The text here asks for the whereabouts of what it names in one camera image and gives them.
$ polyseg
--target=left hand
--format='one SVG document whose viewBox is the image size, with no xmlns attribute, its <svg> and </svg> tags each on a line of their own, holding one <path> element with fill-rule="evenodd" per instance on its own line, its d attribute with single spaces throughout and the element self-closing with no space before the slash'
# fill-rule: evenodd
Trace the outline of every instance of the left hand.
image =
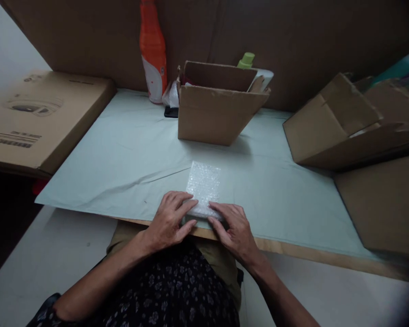
<svg viewBox="0 0 409 327">
<path fill-rule="evenodd" d="M 182 227 L 180 221 L 199 201 L 191 200 L 193 195 L 186 192 L 170 191 L 164 195 L 150 226 L 142 231 L 143 245 L 150 253 L 158 252 L 178 244 L 190 233 L 197 220 L 190 220 Z"/>
</svg>

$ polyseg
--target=green bottle cap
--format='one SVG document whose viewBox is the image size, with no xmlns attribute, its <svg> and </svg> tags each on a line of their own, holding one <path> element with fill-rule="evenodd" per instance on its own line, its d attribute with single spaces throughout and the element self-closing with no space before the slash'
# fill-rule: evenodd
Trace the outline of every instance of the green bottle cap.
<svg viewBox="0 0 409 327">
<path fill-rule="evenodd" d="M 244 53 L 244 57 L 239 61 L 238 68 L 248 69 L 251 68 L 253 64 L 254 53 L 246 52 Z"/>
</svg>

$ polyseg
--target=finger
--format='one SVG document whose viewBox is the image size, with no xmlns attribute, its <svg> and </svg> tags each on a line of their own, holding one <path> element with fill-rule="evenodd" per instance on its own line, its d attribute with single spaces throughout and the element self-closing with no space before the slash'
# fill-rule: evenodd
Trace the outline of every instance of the finger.
<svg viewBox="0 0 409 327">
<path fill-rule="evenodd" d="M 171 203 L 178 192 L 177 191 L 169 191 L 168 193 L 167 193 L 168 194 L 167 203 Z"/>
<path fill-rule="evenodd" d="M 188 211 L 197 205 L 198 200 L 190 200 L 182 204 L 179 209 L 176 210 L 176 215 L 179 220 L 181 220 Z"/>
<path fill-rule="evenodd" d="M 208 221 L 214 228 L 215 232 L 217 233 L 221 243 L 223 243 L 224 245 L 228 245 L 231 240 L 229 234 L 226 232 L 223 225 L 214 217 L 208 217 Z"/>
<path fill-rule="evenodd" d="M 244 208 L 243 208 L 243 207 L 241 207 L 241 206 L 239 206 L 239 205 L 237 205 L 237 204 L 234 204 L 234 207 L 236 208 L 236 210 L 237 210 L 240 214 L 242 214 L 242 215 L 245 217 L 245 212 L 244 212 Z"/>
<path fill-rule="evenodd" d="M 176 233 L 176 241 L 177 243 L 180 243 L 183 241 L 183 239 L 188 235 L 192 228 L 195 226 L 197 223 L 197 220 L 193 219 L 188 221 L 185 225 L 183 225 Z"/>
<path fill-rule="evenodd" d="M 174 210 L 179 209 L 179 207 L 182 205 L 182 203 L 183 203 L 185 200 L 188 200 L 188 199 L 190 199 L 190 198 L 192 198 L 192 197 L 193 197 L 193 195 L 192 195 L 192 194 L 189 194 L 189 193 L 187 193 L 187 192 L 178 192 L 178 193 L 174 196 L 173 201 L 172 201 L 172 205 L 174 206 Z"/>
<path fill-rule="evenodd" d="M 232 210 L 234 214 L 236 215 L 240 214 L 240 212 L 238 211 L 234 204 L 228 204 L 227 206 Z"/>
<path fill-rule="evenodd" d="M 230 225 L 233 222 L 232 219 L 232 214 L 233 211 L 228 207 L 227 204 L 221 204 L 217 202 L 210 202 L 209 201 L 209 207 L 217 212 L 219 212 L 227 221 L 227 223 Z"/>
<path fill-rule="evenodd" d="M 169 191 L 169 192 L 165 193 L 164 196 L 162 197 L 162 201 L 161 201 L 160 203 L 161 203 L 161 204 L 162 204 L 162 203 L 166 203 L 168 197 L 169 197 L 172 193 L 173 193 L 173 191 Z"/>
</svg>

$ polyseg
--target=khaki pants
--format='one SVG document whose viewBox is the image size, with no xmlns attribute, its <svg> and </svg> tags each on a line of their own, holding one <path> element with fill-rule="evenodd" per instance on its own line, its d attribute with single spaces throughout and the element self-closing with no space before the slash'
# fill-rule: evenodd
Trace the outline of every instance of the khaki pants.
<svg viewBox="0 0 409 327">
<path fill-rule="evenodd" d="M 145 225 L 118 220 L 117 228 L 106 249 L 105 259 L 120 250 L 137 233 L 145 229 L 147 229 Z M 233 295 L 233 300 L 239 311 L 239 308 L 241 308 L 241 288 L 238 285 L 238 269 L 235 259 L 220 242 L 195 236 L 188 237 L 200 250 L 216 274 L 225 282 L 227 289 Z"/>
</svg>

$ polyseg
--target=hand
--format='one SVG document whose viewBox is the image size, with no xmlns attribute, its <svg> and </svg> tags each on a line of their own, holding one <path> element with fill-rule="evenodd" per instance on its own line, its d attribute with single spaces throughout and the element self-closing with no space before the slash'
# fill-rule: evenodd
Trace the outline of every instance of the hand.
<svg viewBox="0 0 409 327">
<path fill-rule="evenodd" d="M 244 208 L 236 204 L 216 202 L 209 202 L 209 207 L 218 211 L 227 221 L 229 229 L 226 231 L 217 219 L 208 217 L 221 243 L 233 254 L 236 260 L 247 268 L 253 265 L 255 260 L 262 257 L 251 233 Z"/>
<path fill-rule="evenodd" d="M 190 233 L 197 220 L 190 220 L 181 228 L 179 224 L 186 213 L 198 203 L 197 200 L 183 203 L 192 197 L 192 194 L 176 191 L 164 195 L 155 218 L 150 226 L 141 232 L 143 243 L 150 253 L 178 244 Z"/>
</svg>

